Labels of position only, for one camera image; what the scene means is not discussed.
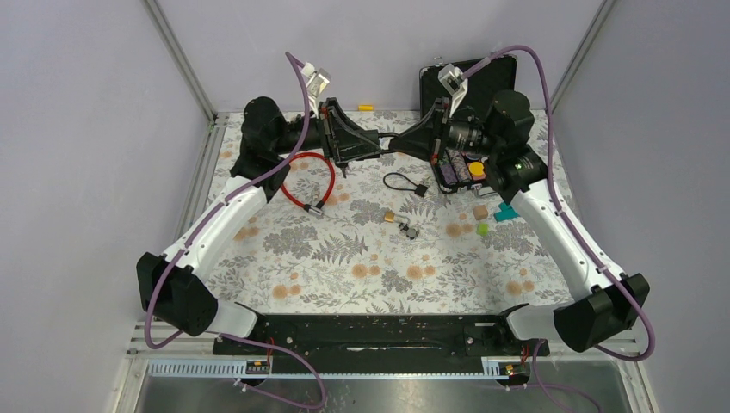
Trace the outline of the brass padlock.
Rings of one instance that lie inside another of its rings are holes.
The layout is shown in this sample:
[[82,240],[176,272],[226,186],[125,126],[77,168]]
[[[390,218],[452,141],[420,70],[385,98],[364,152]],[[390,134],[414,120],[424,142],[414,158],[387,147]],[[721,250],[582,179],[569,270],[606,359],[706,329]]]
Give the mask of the brass padlock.
[[408,217],[399,215],[392,210],[387,210],[383,219],[387,223],[398,226],[399,231],[410,240],[416,239],[420,234],[420,229],[413,225]]

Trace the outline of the red cable lock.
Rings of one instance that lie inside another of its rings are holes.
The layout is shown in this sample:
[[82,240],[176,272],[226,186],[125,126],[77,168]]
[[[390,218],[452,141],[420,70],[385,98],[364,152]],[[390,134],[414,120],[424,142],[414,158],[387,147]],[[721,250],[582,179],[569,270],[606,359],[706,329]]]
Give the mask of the red cable lock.
[[336,183],[333,163],[322,154],[305,151],[297,153],[289,166],[294,172],[294,191],[285,184],[281,192],[294,205],[316,219],[324,217],[324,207],[330,200]]

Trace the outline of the black padlock with keys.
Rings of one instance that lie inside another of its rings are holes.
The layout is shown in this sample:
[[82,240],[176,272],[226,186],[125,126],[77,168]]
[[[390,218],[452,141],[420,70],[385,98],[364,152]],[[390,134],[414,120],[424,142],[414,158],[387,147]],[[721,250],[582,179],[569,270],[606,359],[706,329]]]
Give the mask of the black padlock with keys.
[[[396,138],[399,135],[397,133],[379,133],[379,139],[380,144],[379,146],[383,149],[383,152],[380,156],[385,155],[387,153],[392,152],[390,150],[390,139]],[[349,168],[350,163],[343,163],[342,162],[342,149],[346,146],[351,146],[349,142],[343,142],[341,140],[337,143],[336,153],[334,157],[334,164],[342,171],[343,177],[347,176],[347,169]]]

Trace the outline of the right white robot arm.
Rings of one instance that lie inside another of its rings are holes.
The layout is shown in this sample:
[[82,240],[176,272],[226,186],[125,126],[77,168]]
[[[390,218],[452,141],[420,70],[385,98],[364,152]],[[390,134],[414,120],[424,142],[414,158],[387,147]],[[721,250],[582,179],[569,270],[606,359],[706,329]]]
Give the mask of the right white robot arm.
[[531,148],[535,118],[529,99],[501,90],[482,121],[449,118],[450,102],[435,101],[415,126],[390,139],[390,151],[431,162],[446,150],[486,158],[492,190],[512,207],[558,266],[572,301],[521,305],[506,312],[493,332],[498,350],[515,354],[528,339],[560,339],[572,350],[603,350],[603,342],[644,319],[649,285],[642,274],[628,276],[597,245],[551,182],[551,168]]

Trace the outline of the black poker chip case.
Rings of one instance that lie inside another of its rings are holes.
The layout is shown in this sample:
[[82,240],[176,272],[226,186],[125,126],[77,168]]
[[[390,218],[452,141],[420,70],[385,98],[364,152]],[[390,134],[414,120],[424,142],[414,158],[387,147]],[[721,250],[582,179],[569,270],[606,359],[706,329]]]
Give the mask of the black poker chip case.
[[[437,79],[443,65],[419,73],[422,118],[436,98],[451,98]],[[478,196],[488,189],[511,200],[519,191],[546,178],[548,167],[529,145],[535,124],[529,99],[516,91],[517,58],[496,58],[468,80],[463,102],[450,117],[437,162],[431,165],[444,194],[473,190]],[[486,176],[474,180],[467,165],[481,162]]]

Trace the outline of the yellow poker chip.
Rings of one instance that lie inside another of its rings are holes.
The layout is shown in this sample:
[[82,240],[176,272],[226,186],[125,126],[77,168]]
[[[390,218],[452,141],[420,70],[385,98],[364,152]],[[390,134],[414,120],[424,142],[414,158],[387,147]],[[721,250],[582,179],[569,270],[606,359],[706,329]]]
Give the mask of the yellow poker chip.
[[486,176],[485,166],[481,162],[469,163],[467,167],[474,180],[483,179]]

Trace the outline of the wooden cube block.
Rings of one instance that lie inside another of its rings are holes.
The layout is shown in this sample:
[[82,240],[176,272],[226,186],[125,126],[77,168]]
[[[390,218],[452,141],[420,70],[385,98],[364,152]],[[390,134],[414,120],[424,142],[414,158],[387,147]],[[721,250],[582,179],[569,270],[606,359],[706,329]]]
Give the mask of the wooden cube block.
[[485,205],[478,205],[473,208],[473,216],[476,220],[485,220],[489,217],[488,208]]

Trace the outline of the teal block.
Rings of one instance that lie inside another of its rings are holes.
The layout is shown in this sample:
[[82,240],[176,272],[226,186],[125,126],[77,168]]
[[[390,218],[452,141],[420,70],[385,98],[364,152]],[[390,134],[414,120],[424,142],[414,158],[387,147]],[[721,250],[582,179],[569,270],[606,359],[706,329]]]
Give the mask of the teal block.
[[505,222],[519,217],[518,212],[511,205],[504,202],[498,205],[498,211],[494,213],[494,218],[497,222]]

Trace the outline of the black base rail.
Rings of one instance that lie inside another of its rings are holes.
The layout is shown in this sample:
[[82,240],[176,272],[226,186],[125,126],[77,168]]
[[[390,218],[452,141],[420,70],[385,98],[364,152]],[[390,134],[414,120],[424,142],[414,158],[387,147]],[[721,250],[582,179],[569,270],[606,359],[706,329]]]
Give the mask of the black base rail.
[[548,356],[503,315],[266,315],[250,336],[289,349],[324,374],[483,373],[482,358]]

